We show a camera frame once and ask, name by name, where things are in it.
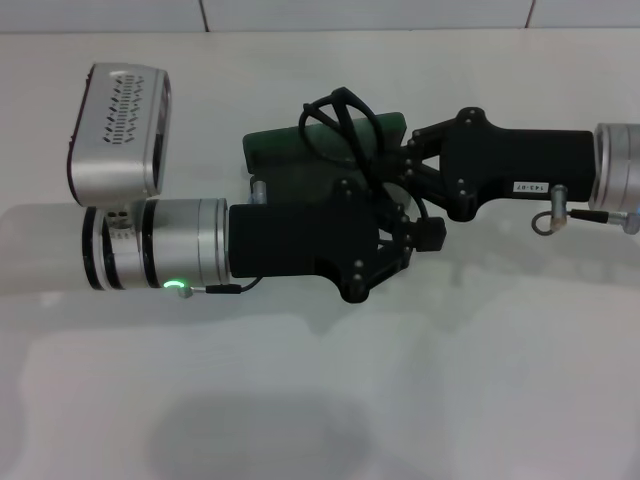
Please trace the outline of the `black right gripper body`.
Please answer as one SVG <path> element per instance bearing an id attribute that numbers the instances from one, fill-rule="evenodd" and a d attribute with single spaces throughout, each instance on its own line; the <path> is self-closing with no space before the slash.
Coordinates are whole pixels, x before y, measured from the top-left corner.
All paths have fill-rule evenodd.
<path id="1" fill-rule="evenodd" d="M 548 200 L 556 185 L 567 189 L 569 201 L 586 202 L 595 181 L 594 134 L 505 129 L 469 107 L 445 131 L 439 171 L 454 221 L 473 220 L 492 200 Z"/>

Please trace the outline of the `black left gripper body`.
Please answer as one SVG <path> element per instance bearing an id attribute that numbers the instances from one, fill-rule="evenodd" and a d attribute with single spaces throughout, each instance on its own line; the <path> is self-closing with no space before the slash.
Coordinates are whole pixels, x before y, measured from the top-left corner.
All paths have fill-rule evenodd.
<path id="1" fill-rule="evenodd" d="M 336 182 L 319 202 L 234 205 L 228 237 L 235 278 L 320 276 L 348 303 L 386 279 L 373 206 L 354 182 Z"/>

